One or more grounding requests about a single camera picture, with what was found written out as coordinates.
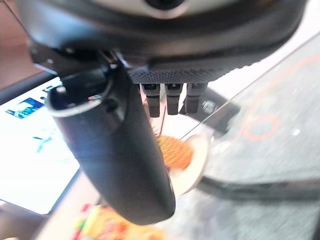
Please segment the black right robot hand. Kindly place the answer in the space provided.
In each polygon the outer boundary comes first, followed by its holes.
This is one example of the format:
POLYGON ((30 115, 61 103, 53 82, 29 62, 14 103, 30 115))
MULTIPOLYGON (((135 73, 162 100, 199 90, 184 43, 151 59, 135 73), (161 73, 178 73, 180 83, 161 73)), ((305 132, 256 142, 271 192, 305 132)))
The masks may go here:
POLYGON ((304 0, 18 0, 36 66, 57 75, 45 105, 80 167, 125 219, 170 218, 175 195, 149 118, 196 113, 209 82, 271 55, 304 0))

